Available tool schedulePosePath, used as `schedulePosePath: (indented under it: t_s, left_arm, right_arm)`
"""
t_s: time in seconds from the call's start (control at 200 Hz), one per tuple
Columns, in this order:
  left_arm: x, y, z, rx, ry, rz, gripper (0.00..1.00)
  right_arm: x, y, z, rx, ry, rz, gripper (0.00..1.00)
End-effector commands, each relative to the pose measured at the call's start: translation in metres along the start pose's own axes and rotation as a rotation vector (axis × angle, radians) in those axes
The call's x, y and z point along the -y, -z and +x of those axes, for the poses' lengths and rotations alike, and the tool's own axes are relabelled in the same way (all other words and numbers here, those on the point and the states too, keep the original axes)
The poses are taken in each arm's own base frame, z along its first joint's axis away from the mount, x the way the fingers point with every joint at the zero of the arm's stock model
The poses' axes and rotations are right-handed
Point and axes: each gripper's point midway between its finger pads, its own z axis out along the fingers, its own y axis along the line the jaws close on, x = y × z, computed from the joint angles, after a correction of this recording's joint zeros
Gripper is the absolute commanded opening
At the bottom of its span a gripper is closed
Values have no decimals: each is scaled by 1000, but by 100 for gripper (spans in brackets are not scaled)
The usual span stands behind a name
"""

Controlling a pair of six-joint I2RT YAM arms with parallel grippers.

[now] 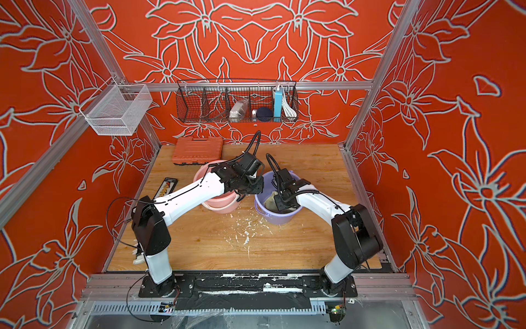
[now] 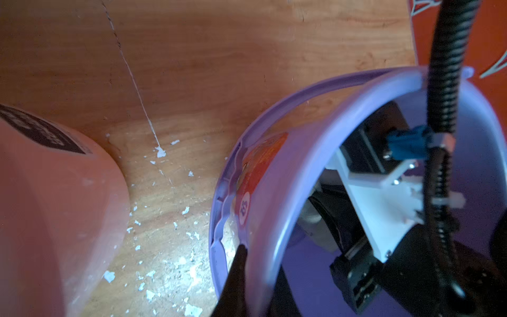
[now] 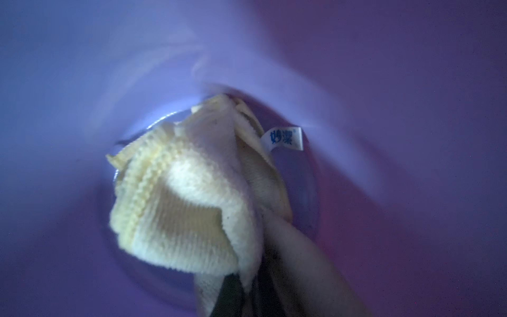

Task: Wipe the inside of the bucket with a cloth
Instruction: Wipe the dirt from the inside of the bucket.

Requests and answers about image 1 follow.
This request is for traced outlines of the yellow cloth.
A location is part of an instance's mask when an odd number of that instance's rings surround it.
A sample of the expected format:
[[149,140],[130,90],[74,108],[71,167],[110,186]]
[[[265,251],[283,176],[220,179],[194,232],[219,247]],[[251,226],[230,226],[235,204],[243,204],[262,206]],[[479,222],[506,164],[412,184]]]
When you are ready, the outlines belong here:
[[264,207],[268,210],[268,211],[271,211],[271,212],[275,212],[275,213],[280,213],[280,214],[285,214],[285,213],[289,213],[289,212],[293,212],[295,211],[295,208],[284,208],[282,210],[280,210],[276,204],[276,201],[275,201],[275,196],[277,195],[278,193],[276,191],[273,191],[270,196],[264,201]]

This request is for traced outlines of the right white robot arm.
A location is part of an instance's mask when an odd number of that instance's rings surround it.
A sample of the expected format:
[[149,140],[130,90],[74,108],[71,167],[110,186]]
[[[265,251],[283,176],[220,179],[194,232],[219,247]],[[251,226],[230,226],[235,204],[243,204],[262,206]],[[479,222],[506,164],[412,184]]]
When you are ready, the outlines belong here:
[[336,255],[322,268],[326,289],[340,284],[384,248],[379,230],[365,206],[339,202],[309,181],[293,178],[270,154],[266,158],[273,173],[273,185],[277,188],[273,196],[276,209],[289,211],[304,207],[332,229]]

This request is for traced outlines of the purple plastic bucket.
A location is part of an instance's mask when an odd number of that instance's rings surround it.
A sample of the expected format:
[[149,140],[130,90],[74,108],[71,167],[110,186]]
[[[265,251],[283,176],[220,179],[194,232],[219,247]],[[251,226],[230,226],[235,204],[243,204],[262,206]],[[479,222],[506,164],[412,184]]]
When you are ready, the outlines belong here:
[[277,182],[272,171],[263,176],[264,187],[255,196],[254,206],[259,215],[273,225],[284,225],[303,209],[302,206],[287,206],[278,197]]

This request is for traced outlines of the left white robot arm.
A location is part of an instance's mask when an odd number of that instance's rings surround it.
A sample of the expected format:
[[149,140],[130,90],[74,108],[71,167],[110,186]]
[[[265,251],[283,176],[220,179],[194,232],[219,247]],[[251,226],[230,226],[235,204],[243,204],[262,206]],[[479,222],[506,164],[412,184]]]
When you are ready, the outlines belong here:
[[264,180],[258,175],[263,163],[257,158],[261,131],[252,137],[243,153],[231,160],[211,164],[200,180],[157,199],[137,201],[131,228],[143,251],[147,275],[156,289],[175,289],[175,277],[168,257],[171,235],[168,227],[198,205],[233,192],[238,201],[263,191]]

